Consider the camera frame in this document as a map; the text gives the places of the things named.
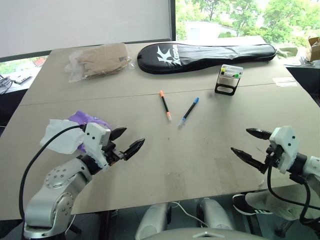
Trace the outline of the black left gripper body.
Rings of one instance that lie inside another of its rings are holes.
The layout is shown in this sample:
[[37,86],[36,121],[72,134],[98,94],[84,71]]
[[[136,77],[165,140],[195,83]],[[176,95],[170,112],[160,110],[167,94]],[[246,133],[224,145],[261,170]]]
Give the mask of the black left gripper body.
[[112,166],[119,160],[125,160],[124,153],[117,151],[116,144],[112,141],[108,142],[107,145],[104,145],[101,150],[109,166]]

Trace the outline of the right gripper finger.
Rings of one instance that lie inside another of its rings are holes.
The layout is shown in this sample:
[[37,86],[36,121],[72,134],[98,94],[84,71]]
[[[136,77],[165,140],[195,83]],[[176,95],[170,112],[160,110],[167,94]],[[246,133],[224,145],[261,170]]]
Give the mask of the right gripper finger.
[[262,140],[268,140],[272,133],[267,131],[267,130],[263,130],[263,129],[259,129],[259,128],[247,128],[246,132],[249,133],[250,135],[258,138],[258,139],[262,139]]
[[230,149],[238,158],[240,158],[243,162],[249,164],[250,166],[256,168],[260,173],[265,174],[265,172],[267,171],[266,165],[254,159],[250,154],[234,147],[231,147]]

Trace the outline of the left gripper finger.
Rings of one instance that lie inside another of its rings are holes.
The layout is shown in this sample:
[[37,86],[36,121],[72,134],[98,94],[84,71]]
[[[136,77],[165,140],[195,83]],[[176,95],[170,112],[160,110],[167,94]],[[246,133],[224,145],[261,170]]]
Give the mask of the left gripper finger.
[[144,142],[145,142],[145,138],[141,138],[141,139],[138,139],[136,140],[135,142],[133,142],[129,148],[124,151],[122,154],[123,154],[123,159],[125,161],[129,160],[133,155],[135,155],[139,150],[140,148],[143,146]]
[[110,132],[109,141],[113,142],[114,140],[119,138],[126,130],[127,130],[126,127],[118,127],[118,128],[113,129]]

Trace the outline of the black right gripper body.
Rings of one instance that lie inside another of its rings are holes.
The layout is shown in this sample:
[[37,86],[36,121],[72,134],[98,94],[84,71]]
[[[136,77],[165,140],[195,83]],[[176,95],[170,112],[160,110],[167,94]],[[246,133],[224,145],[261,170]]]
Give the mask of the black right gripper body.
[[264,163],[269,166],[278,168],[280,159],[284,153],[284,149],[281,145],[276,144],[272,145],[270,144],[269,147],[266,149],[266,157]]

